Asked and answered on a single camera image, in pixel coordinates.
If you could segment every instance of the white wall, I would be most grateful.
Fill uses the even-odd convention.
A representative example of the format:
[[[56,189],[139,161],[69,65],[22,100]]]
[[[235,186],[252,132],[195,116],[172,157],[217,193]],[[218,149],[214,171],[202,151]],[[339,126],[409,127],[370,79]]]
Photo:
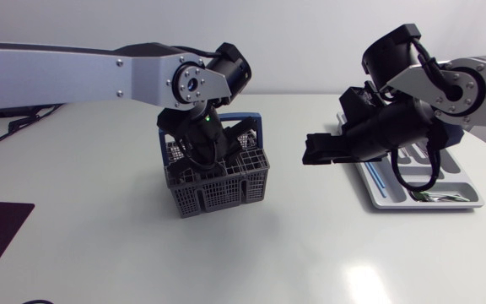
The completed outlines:
[[[253,70],[247,94],[362,85],[361,55],[403,23],[418,25],[439,60],[486,54],[486,0],[0,0],[0,42],[206,50],[234,43]]]

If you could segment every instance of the white table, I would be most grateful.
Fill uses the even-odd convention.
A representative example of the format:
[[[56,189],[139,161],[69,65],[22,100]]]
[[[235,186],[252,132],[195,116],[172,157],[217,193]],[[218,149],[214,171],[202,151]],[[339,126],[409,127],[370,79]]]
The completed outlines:
[[[180,219],[136,101],[67,105],[0,143],[0,201],[35,209],[0,259],[0,303],[482,303],[481,209],[372,207],[354,165],[303,166],[337,95],[242,95],[271,164],[264,201]],[[0,122],[0,134],[6,128]],[[486,202],[486,144],[451,149]]]

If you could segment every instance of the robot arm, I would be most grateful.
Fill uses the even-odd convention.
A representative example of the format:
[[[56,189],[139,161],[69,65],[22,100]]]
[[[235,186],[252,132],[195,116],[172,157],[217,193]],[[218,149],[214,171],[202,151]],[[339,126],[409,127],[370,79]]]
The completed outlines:
[[[202,57],[212,60],[206,65]],[[235,46],[216,52],[146,43],[114,51],[0,44],[0,108],[133,99],[165,109],[157,125],[175,138],[184,157],[169,167],[213,170],[241,151],[238,136],[249,118],[223,128],[215,111],[228,105],[251,79]]]
[[[230,52],[239,54],[223,44],[213,55]],[[251,70],[245,58],[233,59],[232,65],[245,69],[239,81],[246,84]],[[207,68],[195,53],[158,43],[114,51],[0,43],[0,108],[125,98],[186,111],[201,100],[233,98],[242,88],[229,81],[240,75],[226,72],[221,65]]]
[[[342,134],[308,134],[303,163],[378,161],[391,152],[397,180],[413,191],[434,185],[440,150],[460,142],[461,126],[486,126],[486,56],[436,62],[419,42],[414,24],[380,38],[363,55],[372,78],[340,98]],[[433,174],[408,185],[398,174],[397,149],[426,140]]]

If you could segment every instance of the dishwasher cutlery basket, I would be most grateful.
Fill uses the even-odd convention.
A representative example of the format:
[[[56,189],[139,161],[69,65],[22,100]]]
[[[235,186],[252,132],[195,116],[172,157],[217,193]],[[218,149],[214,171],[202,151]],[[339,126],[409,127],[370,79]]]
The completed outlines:
[[[262,117],[258,113],[244,112],[219,115],[221,122],[241,121],[247,117],[255,118],[256,131],[239,136],[243,150],[234,165],[221,161],[222,170],[214,173],[203,174],[189,167],[179,176],[172,176],[167,167],[183,154],[176,142],[166,142],[167,134],[159,130],[166,183],[181,218],[263,200],[269,163],[262,145]]]

